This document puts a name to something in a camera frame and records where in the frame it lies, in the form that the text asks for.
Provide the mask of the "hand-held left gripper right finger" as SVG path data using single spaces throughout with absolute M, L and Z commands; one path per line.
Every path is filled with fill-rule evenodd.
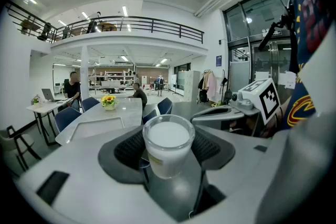
M 215 205 L 192 224 L 321 222 L 336 174 L 336 111 L 320 113 L 270 140 L 197 128 L 221 151 L 203 161 Z

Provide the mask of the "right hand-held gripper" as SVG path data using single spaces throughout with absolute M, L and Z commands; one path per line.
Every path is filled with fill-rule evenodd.
M 280 100 L 272 78 L 255 80 L 253 83 L 233 92 L 229 105 L 247 116 L 259 113 L 264 125 L 280 108 Z M 194 126 L 206 126 L 217 130 L 229 130 L 234 113 L 230 106 L 212 107 L 194 114 Z

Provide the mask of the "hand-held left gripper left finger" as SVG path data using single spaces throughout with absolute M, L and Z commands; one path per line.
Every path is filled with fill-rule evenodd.
M 135 129 L 129 127 L 69 142 L 22 174 L 15 185 L 48 223 L 177 224 L 142 185 L 119 183 L 99 165 L 98 153 L 103 144 Z M 49 205 L 37 190 L 54 171 L 69 177 Z

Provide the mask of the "grey rectangular tray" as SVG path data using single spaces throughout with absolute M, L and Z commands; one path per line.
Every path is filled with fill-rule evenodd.
M 123 120 L 120 117 L 80 122 L 66 143 L 123 128 Z

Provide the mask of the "white round ball object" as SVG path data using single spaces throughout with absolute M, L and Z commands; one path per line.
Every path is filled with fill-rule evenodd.
M 195 139 L 192 123 L 178 115 L 159 115 L 144 124 L 142 135 L 154 174 L 161 179 L 178 175 Z

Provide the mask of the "person's right hand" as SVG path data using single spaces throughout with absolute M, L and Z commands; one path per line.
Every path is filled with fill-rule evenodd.
M 260 114 L 246 116 L 244 118 L 231 121 L 229 130 L 234 133 L 245 136 L 254 136 L 260 138 L 272 137 L 280 128 L 280 123 L 283 118 L 283 110 L 279 108 L 276 114 L 270 121 L 264 125 Z

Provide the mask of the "clothes rack with garments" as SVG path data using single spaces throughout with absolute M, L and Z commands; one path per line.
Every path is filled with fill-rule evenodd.
M 198 84 L 199 102 L 206 103 L 208 101 L 214 101 L 217 91 L 217 79 L 212 70 L 205 70 L 202 78 Z

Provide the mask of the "white locker cabinet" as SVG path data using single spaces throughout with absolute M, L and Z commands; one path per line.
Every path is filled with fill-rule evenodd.
M 198 97 L 198 84 L 200 82 L 199 71 L 184 72 L 184 101 L 196 102 Z

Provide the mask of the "dark blue chair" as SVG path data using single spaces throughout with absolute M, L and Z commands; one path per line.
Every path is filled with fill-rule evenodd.
M 145 125 L 146 122 L 157 116 L 156 110 L 152 110 L 148 115 L 142 118 L 142 124 Z
M 158 110 L 161 115 L 171 114 L 172 106 L 172 101 L 169 98 L 165 98 L 157 104 Z
M 87 99 L 82 100 L 82 110 L 86 112 L 97 104 L 99 104 L 99 101 L 97 99 L 89 97 Z
M 72 107 L 67 107 L 55 115 L 55 122 L 58 132 L 62 132 L 76 118 L 80 117 L 81 113 Z

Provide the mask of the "white side table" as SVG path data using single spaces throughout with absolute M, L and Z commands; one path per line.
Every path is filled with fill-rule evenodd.
M 50 113 L 53 113 L 54 110 L 56 110 L 58 107 L 63 106 L 64 104 L 67 104 L 71 101 L 72 99 L 68 98 L 65 100 L 61 100 L 61 101 L 56 101 L 56 102 L 42 102 L 39 105 L 30 105 L 28 107 L 26 107 L 26 109 L 28 109 L 29 111 L 32 111 L 34 113 L 36 113 L 37 115 L 37 119 L 40 125 L 40 129 L 41 129 L 41 133 L 44 137 L 44 140 L 46 142 L 47 146 L 52 146 L 52 145 L 56 145 L 56 141 L 49 141 L 47 138 L 47 131 L 44 127 L 43 124 L 43 120 L 42 120 L 42 114 L 46 114 L 48 116 L 49 119 L 49 125 L 51 127 L 52 133 L 54 134 L 54 137 L 56 137 L 56 133 L 55 130 L 53 129 L 52 123 L 51 123 L 51 119 L 50 119 Z

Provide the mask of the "potted sunflower bouquet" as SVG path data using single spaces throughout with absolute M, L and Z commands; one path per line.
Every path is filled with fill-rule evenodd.
M 101 98 L 101 105 L 106 111 L 115 110 L 118 102 L 115 95 L 105 95 Z

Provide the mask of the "beige chair with black legs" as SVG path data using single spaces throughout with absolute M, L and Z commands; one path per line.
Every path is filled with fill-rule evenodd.
M 41 160 L 41 157 L 33 150 L 35 141 L 29 134 L 23 134 L 14 129 L 12 125 L 0 130 L 0 145 L 4 152 L 12 153 L 23 171 L 29 169 L 24 158 L 25 153 L 29 153 L 34 159 Z

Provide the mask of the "grey laptop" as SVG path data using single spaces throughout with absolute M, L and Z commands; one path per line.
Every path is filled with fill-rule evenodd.
M 43 93 L 46 101 L 49 101 L 49 102 L 59 102 L 59 101 L 61 101 L 60 99 L 55 99 L 54 98 L 50 89 L 42 89 L 42 93 Z

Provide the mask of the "black balcony railing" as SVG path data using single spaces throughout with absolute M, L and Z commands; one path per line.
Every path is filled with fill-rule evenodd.
M 16 29 L 21 34 L 50 44 L 69 37 L 84 35 L 89 25 L 88 19 L 84 19 L 70 24 L 59 21 L 60 26 L 56 27 L 11 1 L 5 4 L 5 9 L 11 17 Z M 126 31 L 130 33 L 135 30 L 145 31 L 151 34 L 170 34 L 179 38 L 195 40 L 200 43 L 204 41 L 204 32 L 199 29 L 167 20 L 141 16 L 105 16 L 100 18 L 95 33 L 108 31 Z

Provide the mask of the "person's dark jersey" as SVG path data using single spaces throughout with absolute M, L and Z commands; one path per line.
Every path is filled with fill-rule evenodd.
M 292 0 L 292 3 L 295 11 L 297 40 L 294 66 L 301 71 L 319 48 L 330 28 L 332 19 L 322 0 Z M 316 112 L 312 98 L 300 77 L 296 78 L 295 88 L 286 104 L 286 111 L 282 116 L 282 130 L 294 127 Z

